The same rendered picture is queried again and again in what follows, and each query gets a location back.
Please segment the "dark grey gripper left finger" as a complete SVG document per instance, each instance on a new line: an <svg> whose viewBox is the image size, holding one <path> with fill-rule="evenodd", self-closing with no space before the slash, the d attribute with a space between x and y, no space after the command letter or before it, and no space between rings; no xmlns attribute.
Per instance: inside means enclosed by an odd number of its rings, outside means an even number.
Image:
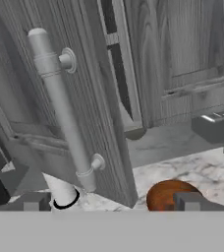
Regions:
<svg viewBox="0 0 224 252"><path fill-rule="evenodd" d="M12 203L0 206L0 212L50 212L49 192L29 192Z"/></svg>

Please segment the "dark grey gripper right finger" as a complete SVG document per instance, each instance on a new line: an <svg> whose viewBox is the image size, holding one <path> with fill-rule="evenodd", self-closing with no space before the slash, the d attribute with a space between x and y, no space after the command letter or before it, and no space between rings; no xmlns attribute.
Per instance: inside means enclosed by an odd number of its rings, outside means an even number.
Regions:
<svg viewBox="0 0 224 252"><path fill-rule="evenodd" d="M210 202L197 192L177 192L173 198L176 211L224 212L224 205Z"/></svg>

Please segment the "white black-rimmed tea strainer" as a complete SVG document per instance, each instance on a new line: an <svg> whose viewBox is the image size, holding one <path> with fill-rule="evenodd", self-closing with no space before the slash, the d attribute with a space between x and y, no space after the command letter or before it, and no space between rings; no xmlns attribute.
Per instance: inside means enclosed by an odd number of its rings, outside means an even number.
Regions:
<svg viewBox="0 0 224 252"><path fill-rule="evenodd" d="M80 192L72 184L46 173L42 175L51 192L54 211L78 212L83 209L80 205Z"/></svg>

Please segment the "grey wooden cabinet door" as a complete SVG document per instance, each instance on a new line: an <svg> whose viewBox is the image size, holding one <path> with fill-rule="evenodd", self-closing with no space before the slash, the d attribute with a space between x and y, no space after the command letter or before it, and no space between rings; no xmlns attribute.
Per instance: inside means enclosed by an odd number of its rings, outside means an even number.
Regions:
<svg viewBox="0 0 224 252"><path fill-rule="evenodd" d="M224 0L124 0L146 128L224 111Z"/></svg>
<svg viewBox="0 0 224 252"><path fill-rule="evenodd" d="M53 50L77 57L74 74L62 72L87 154L100 154L96 190L88 193L38 75L28 32L43 28ZM124 134L96 0L0 0L0 137L11 157L128 208L138 192Z"/></svg>

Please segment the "dark grey metal appliance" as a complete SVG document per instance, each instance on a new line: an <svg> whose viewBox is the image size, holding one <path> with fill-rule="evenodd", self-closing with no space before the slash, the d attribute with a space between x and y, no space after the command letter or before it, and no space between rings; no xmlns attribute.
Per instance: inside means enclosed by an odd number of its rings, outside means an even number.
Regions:
<svg viewBox="0 0 224 252"><path fill-rule="evenodd" d="M224 113L203 114L192 119L192 130L210 144L222 144L224 153Z"/></svg>

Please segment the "grey wooden cabinet frame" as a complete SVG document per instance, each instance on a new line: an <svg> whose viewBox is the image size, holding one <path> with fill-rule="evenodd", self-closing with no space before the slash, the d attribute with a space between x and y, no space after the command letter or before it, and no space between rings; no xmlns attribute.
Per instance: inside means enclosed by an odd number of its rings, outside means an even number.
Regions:
<svg viewBox="0 0 224 252"><path fill-rule="evenodd" d="M107 53L119 100L125 135L135 141L146 132L142 126L140 100L124 0L96 0Z"/></svg>

